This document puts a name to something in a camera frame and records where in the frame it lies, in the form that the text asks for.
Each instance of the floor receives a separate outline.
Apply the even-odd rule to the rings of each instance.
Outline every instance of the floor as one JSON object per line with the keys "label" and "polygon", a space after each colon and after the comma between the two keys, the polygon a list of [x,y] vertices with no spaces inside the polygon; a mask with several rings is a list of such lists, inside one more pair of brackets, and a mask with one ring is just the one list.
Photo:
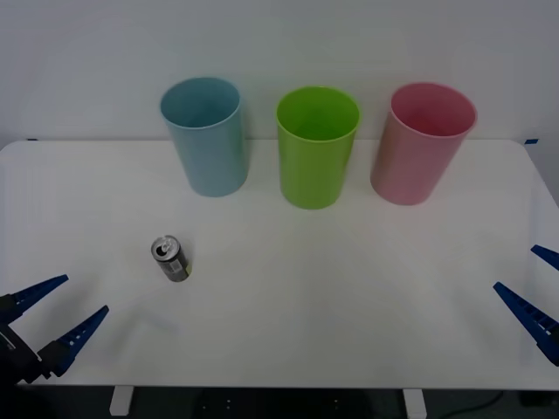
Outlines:
{"label": "floor", "polygon": [[[35,395],[40,395],[51,405],[54,417],[57,419],[108,419],[109,405],[113,389],[110,387],[31,387],[29,388]],[[221,395],[231,395],[233,402],[240,401],[246,392],[239,393],[239,390],[213,389],[210,394],[215,398]],[[252,390],[260,394],[269,395],[275,390]],[[360,393],[349,391],[352,395]],[[136,388],[134,399],[130,410],[130,419],[190,419],[192,417],[241,417],[235,415],[201,416],[200,400],[207,397],[208,392],[203,393],[199,388]],[[347,403],[359,404],[348,398],[348,391],[339,393],[342,398],[346,398]],[[396,390],[369,390],[362,393],[363,400],[367,400],[367,413],[353,410],[351,414],[325,415],[320,414],[316,417],[350,417],[376,418],[376,419],[397,419],[405,418],[405,409],[401,392]],[[424,391],[425,404],[427,407],[428,418],[437,419],[443,414],[462,408],[468,408],[481,404],[495,395],[494,391],[450,391],[450,390],[426,390]],[[252,400],[254,395],[246,398]],[[193,415],[197,405],[197,414]],[[268,417],[309,417],[294,416],[285,409],[278,409],[277,415]],[[243,417],[255,417],[244,414]],[[519,393],[507,391],[504,397],[494,406],[481,411],[468,413],[459,418],[479,418],[479,419],[551,419],[559,418],[559,406],[552,404],[547,407],[524,407],[519,401]]]}

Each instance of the white table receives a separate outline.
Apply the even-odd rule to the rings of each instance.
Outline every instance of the white table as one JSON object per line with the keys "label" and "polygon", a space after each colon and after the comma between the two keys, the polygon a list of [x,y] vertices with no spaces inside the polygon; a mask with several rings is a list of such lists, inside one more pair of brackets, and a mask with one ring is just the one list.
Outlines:
{"label": "white table", "polygon": [[[197,196],[168,141],[22,141],[0,153],[0,294],[70,281],[15,329],[36,350],[107,304],[70,370],[45,383],[559,389],[559,370],[492,289],[559,319],[559,209],[523,146],[466,141],[427,203],[369,184],[356,141],[338,202],[280,193],[276,141],[249,177]],[[169,282],[149,253],[193,260]]]}

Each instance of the white wall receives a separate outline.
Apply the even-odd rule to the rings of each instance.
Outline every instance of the white wall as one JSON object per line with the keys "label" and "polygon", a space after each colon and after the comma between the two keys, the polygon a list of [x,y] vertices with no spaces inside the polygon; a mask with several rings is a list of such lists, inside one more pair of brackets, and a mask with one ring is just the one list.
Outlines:
{"label": "white wall", "polygon": [[171,84],[237,83],[251,137],[305,84],[357,97],[378,136],[390,93],[411,80],[461,89],[478,138],[559,134],[557,0],[2,0],[0,142],[162,136]]}

